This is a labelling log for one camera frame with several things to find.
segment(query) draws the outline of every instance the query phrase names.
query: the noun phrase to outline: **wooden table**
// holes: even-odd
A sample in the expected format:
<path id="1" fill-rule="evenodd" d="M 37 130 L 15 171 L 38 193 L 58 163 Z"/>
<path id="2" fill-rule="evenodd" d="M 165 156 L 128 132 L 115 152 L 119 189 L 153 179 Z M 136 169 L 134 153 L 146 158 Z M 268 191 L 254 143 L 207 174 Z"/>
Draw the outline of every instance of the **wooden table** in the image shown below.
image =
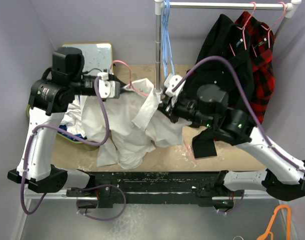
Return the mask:
<path id="1" fill-rule="evenodd" d="M 138 80 L 148 78 L 155 81 L 155 65 L 131 65 L 132 79 Z M 176 65 L 176 74 L 184 76 L 191 65 Z M 123 82 L 129 82 L 129 71 L 123 65 L 118 65 L 114 69 L 114 74 Z M 183 128 L 183 139 L 191 146 L 194 136 L 199 134 L 204 128 L 193 129 Z M 258 171 L 265 169 L 265 166 L 254 159 L 248 153 L 230 146 L 224 142 L 216 142 L 216 157 L 199 158 L 197 164 L 194 163 L 185 145 L 174 145 L 167 148 L 157 147 L 143 158 L 142 164 L 136 169 L 128 171 Z M 97 167 L 98 149 L 85 151 L 77 148 L 72 143 L 62 137 L 57 137 L 51 163 L 60 168 L 81 169 L 85 171 L 125 171 L 119 165 L 109 165 Z"/>

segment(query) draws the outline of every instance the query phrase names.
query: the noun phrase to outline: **red and black plaid shirt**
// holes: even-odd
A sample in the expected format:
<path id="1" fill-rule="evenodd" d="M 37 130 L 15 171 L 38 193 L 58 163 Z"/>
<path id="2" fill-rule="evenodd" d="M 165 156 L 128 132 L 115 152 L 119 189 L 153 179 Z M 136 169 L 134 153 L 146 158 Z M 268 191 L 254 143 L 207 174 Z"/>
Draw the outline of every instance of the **red and black plaid shirt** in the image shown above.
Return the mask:
<path id="1" fill-rule="evenodd" d="M 235 23 L 243 26 L 249 17 L 249 12 L 244 11 Z M 267 29 L 269 28 L 266 23 L 259 22 L 254 17 L 251 17 L 245 28 L 251 36 L 249 56 L 252 63 L 253 81 L 255 85 L 255 91 L 250 105 L 261 123 L 264 120 L 267 105 L 275 87 L 272 66 L 275 36 L 270 31 L 269 48 L 268 31 L 262 26 Z"/>

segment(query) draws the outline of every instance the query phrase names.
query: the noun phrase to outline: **gray floor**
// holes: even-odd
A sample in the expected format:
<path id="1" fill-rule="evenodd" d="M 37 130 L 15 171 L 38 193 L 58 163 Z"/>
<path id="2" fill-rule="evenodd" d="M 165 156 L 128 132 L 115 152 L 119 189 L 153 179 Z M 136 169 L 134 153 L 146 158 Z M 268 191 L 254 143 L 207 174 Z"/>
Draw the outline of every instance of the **gray floor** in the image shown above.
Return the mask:
<path id="1" fill-rule="evenodd" d="M 44 200 L 35 214 L 27 217 L 21 240 L 255 240 L 263 234 L 278 201 L 245 200 L 232 214 L 217 214 L 211 207 L 196 205 L 128 205 L 118 219 L 99 222 L 76 214 L 74 200 Z M 111 217 L 113 209 L 92 210 L 93 216 Z M 272 232 L 284 240 L 285 224 L 279 213 Z"/>

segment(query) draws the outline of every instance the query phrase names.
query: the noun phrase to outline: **white garment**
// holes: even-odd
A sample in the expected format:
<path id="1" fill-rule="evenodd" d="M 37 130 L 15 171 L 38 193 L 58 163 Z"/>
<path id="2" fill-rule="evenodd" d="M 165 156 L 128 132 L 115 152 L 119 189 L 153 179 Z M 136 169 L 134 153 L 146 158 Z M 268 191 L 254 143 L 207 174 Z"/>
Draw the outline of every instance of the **white garment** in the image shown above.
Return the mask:
<path id="1" fill-rule="evenodd" d="M 120 95 L 118 99 L 108 99 L 104 105 L 107 111 L 111 139 L 99 147 L 97 165 L 118 163 L 124 169 L 137 168 L 146 153 L 158 147 L 168 147 L 183 143 L 183 127 L 191 122 L 179 119 L 177 123 L 157 111 L 159 96 L 154 93 L 154 85 L 147 79 L 132 82 L 133 86 L 148 94 L 136 92 Z M 90 141 L 101 142 L 105 137 L 105 121 L 98 99 L 87 96 L 81 99 L 82 126 Z"/>
<path id="2" fill-rule="evenodd" d="M 86 136 L 82 126 L 82 110 L 77 95 L 74 97 L 74 101 L 68 105 L 60 125 L 66 125 L 67 132 L 71 134 L 80 134 L 83 138 Z"/>

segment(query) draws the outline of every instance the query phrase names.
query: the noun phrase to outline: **white baseboard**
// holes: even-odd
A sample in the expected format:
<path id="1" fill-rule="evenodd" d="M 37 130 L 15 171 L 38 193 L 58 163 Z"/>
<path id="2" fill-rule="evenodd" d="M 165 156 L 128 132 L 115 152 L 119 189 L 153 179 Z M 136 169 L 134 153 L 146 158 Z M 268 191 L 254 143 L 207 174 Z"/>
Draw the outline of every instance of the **white baseboard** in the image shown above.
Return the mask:
<path id="1" fill-rule="evenodd" d="M 288 202 L 279 200 L 279 204 L 288 205 Z M 285 230 L 286 230 L 286 227 L 287 227 L 287 210 L 286 209 L 281 209 L 281 214 L 282 214 L 282 218 L 284 220 Z M 298 238 L 297 231 L 296 231 L 296 226 L 295 226 L 295 223 L 294 223 L 292 218 L 291 218 L 291 222 L 290 222 L 290 239 L 291 240 L 300 240 Z"/>
<path id="2" fill-rule="evenodd" d="M 25 205 L 26 208 L 29 209 L 30 205 L 31 205 L 32 200 L 31 199 L 26 199 L 25 200 Z M 14 226 L 14 230 L 11 236 L 11 240 L 21 240 L 22 238 L 22 234 L 23 234 L 23 230 L 24 230 L 24 226 L 26 223 L 26 218 L 27 215 L 24 213 L 24 211 L 22 210 L 22 208 L 19 209 L 19 213 L 18 213 L 18 217 L 16 219 L 16 223 Z"/>

